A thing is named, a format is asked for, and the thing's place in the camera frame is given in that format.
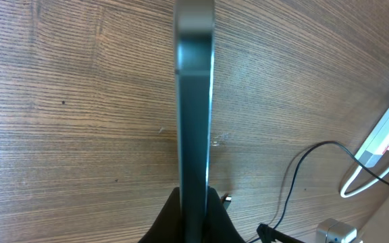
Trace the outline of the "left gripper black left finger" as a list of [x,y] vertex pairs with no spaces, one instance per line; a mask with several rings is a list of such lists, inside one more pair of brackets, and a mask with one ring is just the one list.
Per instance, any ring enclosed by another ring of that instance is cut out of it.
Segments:
[[180,210],[180,189],[172,190],[163,208],[139,243],[181,243],[183,242],[182,217]]

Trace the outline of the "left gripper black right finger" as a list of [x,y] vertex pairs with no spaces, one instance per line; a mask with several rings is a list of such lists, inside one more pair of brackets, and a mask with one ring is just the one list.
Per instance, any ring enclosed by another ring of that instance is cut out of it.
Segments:
[[203,241],[207,243],[244,243],[234,227],[217,191],[208,187],[207,214]]

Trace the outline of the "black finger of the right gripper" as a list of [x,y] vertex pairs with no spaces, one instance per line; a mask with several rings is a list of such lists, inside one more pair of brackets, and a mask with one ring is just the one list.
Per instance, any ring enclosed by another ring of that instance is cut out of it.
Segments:
[[262,243],[304,243],[300,240],[297,240],[296,238],[283,234],[266,224],[260,224],[257,228],[257,233]]

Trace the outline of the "blue Galaxy smartphone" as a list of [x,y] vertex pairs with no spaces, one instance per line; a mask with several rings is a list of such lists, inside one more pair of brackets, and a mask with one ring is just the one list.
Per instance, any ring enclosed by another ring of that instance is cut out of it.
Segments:
[[174,70],[183,242],[201,242],[207,213],[214,66],[214,0],[177,0]]

